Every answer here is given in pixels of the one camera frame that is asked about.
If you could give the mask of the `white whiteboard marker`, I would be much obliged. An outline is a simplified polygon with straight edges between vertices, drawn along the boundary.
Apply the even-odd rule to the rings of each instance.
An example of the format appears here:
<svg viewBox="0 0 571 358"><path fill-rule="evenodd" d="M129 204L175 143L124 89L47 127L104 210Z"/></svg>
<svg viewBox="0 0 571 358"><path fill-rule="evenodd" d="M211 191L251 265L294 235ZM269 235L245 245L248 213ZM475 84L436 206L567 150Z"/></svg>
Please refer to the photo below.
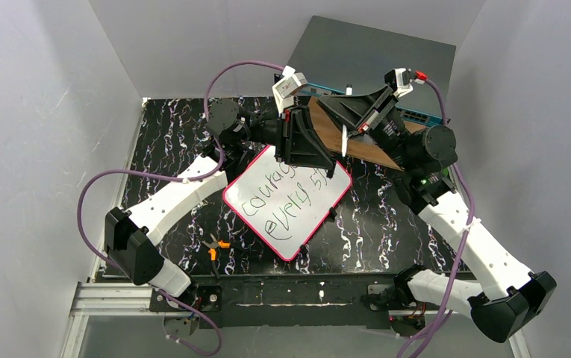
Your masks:
<svg viewBox="0 0 571 358"><path fill-rule="evenodd" d="M348 134L349 131L347 129L347 127L345 125L342 126L342 130L341 130L341 156L345 157L347 150L348 150Z"/></svg>

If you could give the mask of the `pink framed whiteboard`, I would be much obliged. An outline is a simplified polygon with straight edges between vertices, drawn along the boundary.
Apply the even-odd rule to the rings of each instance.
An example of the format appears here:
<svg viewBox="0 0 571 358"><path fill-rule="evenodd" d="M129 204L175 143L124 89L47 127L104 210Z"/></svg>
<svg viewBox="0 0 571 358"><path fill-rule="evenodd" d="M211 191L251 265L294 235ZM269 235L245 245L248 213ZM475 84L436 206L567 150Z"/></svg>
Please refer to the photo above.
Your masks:
<svg viewBox="0 0 571 358"><path fill-rule="evenodd" d="M223 201L280 257L289 262L328 218L352 187L352 177L337 163L326 171L288 166L263 149L223 191Z"/></svg>

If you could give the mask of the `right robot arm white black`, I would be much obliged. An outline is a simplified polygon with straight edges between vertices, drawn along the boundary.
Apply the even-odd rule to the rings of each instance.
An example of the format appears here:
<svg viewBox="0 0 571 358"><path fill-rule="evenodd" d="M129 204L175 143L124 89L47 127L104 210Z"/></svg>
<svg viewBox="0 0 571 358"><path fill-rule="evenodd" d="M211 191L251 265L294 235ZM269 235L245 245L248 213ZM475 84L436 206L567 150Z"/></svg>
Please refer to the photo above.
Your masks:
<svg viewBox="0 0 571 358"><path fill-rule="evenodd" d="M481 223L444 169L456 160L456 138L445 125L409 130L393 88L369 95L323 95L318 105L349 136L369 136L401 169L394 180L400 201L450 245L474 282L412 266L394 281L398 300L439 303L469 317L494 342L505 342L544 310L557 283L511 255Z"/></svg>

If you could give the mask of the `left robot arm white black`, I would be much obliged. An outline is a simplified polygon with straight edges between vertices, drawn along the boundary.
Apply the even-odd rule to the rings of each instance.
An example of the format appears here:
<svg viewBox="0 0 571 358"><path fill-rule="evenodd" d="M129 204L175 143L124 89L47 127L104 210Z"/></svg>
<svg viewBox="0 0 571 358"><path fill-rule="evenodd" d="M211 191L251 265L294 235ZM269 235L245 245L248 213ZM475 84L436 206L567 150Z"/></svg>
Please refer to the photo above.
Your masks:
<svg viewBox="0 0 571 358"><path fill-rule="evenodd" d="M110 263L133 284L148 284L174 298L196 289L196 283L157 246L194 207L244 173L255 157L250 142L274 147L276 161L291 169L323 169L331 177L337 166L314 130L306 105L256 114L225 98L209 103L205 113L211 140L201 154L177 177L145 173L166 186L133 207L114 207L105 216L104 249Z"/></svg>

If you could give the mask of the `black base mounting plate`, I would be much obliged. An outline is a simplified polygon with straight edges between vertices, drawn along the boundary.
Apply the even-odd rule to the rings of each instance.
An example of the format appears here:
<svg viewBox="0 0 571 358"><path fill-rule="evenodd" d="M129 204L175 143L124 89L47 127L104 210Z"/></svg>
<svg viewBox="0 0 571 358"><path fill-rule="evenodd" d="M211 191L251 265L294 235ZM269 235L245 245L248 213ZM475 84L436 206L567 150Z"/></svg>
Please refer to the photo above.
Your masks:
<svg viewBox="0 0 571 358"><path fill-rule="evenodd" d="M364 326L388 328L389 315L361 301L393 274L196 275L202 312L219 327Z"/></svg>

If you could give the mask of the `grey blue network switch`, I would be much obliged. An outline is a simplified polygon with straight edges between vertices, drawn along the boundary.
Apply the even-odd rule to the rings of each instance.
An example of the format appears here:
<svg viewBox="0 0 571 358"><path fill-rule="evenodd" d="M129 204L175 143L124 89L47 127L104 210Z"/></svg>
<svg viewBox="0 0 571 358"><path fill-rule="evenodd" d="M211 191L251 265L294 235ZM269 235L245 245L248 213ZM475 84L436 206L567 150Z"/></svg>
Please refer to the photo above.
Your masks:
<svg viewBox="0 0 571 358"><path fill-rule="evenodd" d="M455 52L454 45L313 16L287 63L312 84L352 85L355 95L380 89L391 69L417 70L446 100Z"/></svg>

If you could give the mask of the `orange handled pliers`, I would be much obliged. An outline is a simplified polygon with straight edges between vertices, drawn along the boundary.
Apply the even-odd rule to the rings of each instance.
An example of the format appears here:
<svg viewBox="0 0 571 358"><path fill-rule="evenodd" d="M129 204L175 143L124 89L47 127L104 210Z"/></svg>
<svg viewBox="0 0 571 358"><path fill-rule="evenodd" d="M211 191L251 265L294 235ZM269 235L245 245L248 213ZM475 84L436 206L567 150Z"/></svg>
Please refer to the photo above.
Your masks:
<svg viewBox="0 0 571 358"><path fill-rule="evenodd" d="M215 277L216 280L220 279L216 260L219 252L222 249L234 249L244 253L250 252L248 248L244 248L240 243L225 242L223 240L217 239L213 234L210 235L210 239L203 239L201 243L203 244L203 246L205 246L208 249L211 272L213 273L213 276Z"/></svg>

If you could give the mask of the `aluminium frame rail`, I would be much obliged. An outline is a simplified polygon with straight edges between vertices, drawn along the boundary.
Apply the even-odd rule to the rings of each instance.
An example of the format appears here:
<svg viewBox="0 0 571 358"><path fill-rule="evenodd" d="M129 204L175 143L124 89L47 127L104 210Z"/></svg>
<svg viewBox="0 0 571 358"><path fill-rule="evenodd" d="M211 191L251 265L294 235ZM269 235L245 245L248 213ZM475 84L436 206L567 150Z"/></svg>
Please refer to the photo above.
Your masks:
<svg viewBox="0 0 571 358"><path fill-rule="evenodd" d="M184 318L190 311L169 301L156 289L130 283L81 283L69 311L72 320L90 316L160 316Z"/></svg>

